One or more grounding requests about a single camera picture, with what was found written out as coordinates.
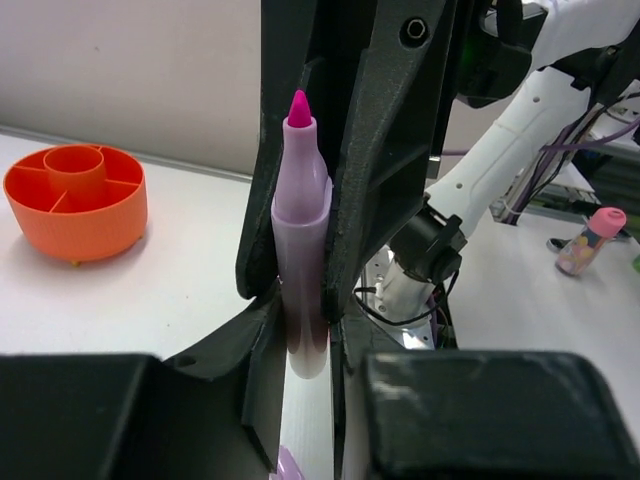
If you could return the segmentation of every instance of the orange organizer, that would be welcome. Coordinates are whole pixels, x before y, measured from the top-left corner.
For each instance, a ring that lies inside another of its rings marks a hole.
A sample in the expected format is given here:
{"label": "orange organizer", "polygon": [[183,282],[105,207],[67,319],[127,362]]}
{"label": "orange organizer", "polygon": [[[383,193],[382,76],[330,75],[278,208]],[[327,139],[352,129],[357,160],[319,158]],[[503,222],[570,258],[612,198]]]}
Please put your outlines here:
{"label": "orange organizer", "polygon": [[33,153],[9,169],[4,191],[31,245],[74,264],[126,250],[147,224],[142,166],[111,147]]}

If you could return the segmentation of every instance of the black plastic bracket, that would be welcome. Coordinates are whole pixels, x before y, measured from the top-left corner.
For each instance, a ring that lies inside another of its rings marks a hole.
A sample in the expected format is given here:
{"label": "black plastic bracket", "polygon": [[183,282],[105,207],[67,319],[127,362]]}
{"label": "black plastic bracket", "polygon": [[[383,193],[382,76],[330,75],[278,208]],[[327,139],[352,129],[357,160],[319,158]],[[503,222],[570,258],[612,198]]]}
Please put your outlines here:
{"label": "black plastic bracket", "polygon": [[323,310],[331,323],[340,320],[368,258],[422,207],[429,156],[440,154],[455,95],[471,5],[262,1],[260,147],[236,263],[243,297],[262,294],[277,275],[270,204],[281,122],[302,87],[334,181]]}

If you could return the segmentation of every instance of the purple marker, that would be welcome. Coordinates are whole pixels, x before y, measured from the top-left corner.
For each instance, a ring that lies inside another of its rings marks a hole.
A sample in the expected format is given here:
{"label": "purple marker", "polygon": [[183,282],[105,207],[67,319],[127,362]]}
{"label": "purple marker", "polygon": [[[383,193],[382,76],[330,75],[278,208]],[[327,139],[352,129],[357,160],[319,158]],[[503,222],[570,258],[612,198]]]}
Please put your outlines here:
{"label": "purple marker", "polygon": [[284,148],[271,220],[289,359],[302,378],[313,378],[324,368],[329,331],[320,296],[333,184],[317,133],[307,97],[298,90],[282,124]]}

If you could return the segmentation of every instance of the white table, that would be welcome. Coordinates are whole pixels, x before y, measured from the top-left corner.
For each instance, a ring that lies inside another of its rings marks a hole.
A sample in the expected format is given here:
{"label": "white table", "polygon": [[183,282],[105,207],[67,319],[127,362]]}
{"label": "white table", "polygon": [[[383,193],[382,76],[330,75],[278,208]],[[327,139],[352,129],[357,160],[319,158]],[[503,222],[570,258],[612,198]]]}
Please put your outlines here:
{"label": "white table", "polygon": [[545,242],[571,238],[580,228],[528,214],[511,227],[485,216],[462,251],[452,293],[458,343],[582,354],[609,382],[639,446],[640,273],[631,262],[640,246],[611,243],[582,277],[566,277],[555,269]]}
{"label": "white table", "polygon": [[[0,174],[44,145],[0,136]],[[143,351],[165,358],[220,326],[246,302],[234,262],[246,182],[145,167],[146,241],[78,269],[44,258],[22,238],[0,197],[0,352]],[[523,215],[519,227],[487,215],[463,250],[451,309],[463,348],[568,350],[608,379],[640,441],[640,274],[636,243],[614,243],[581,279],[553,267],[548,237],[578,227]],[[329,368],[315,380],[287,371],[282,444],[308,480],[331,478]]]}
{"label": "white table", "polygon": [[[46,147],[0,135],[0,177]],[[0,195],[0,353],[121,351],[166,358],[245,308],[234,264],[249,183],[149,164],[145,173],[150,221],[144,241],[79,268],[34,251]],[[281,443],[307,480],[330,478],[330,369],[310,381],[287,370],[282,415]]]}

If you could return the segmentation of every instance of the purple cable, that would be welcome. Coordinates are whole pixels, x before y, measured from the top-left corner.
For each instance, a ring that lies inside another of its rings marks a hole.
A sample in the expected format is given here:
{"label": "purple cable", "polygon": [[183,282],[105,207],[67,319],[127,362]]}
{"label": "purple cable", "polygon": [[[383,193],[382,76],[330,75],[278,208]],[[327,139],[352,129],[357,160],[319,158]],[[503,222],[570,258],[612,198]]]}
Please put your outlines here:
{"label": "purple cable", "polygon": [[[562,146],[562,144],[567,140],[567,137],[571,134],[571,132],[573,132],[578,122],[572,123],[568,127],[563,128],[562,131],[560,132],[560,135],[558,135],[555,142],[553,142],[553,145],[549,145],[549,146],[550,147]],[[542,156],[542,158],[538,162],[538,165],[536,166],[533,172],[533,175],[531,176],[531,180],[529,181],[529,185],[535,186],[538,184],[538,182],[542,178],[542,175],[544,175],[544,172],[547,170],[547,168],[553,161],[554,157],[555,157],[555,152],[550,150],[546,151],[546,153]],[[513,204],[513,207],[511,209],[516,212],[521,211],[528,203],[529,196],[531,195],[531,191],[532,191],[531,188],[527,188],[526,190],[523,190],[520,193],[520,196],[518,197],[516,202]],[[519,215],[510,213],[509,216],[505,219],[505,223],[508,225],[515,225],[518,221],[518,217]]]}
{"label": "purple cable", "polygon": [[571,150],[583,150],[586,148],[597,147],[599,145],[603,145],[605,143],[613,142],[618,138],[626,135],[629,132],[632,132],[636,128],[640,126],[640,116],[638,116],[633,122],[624,127],[622,130],[612,133],[606,137],[599,138],[598,140],[593,140],[591,142],[583,142],[583,143],[575,143],[569,145],[546,145],[542,147],[542,150],[545,152],[567,152]]}

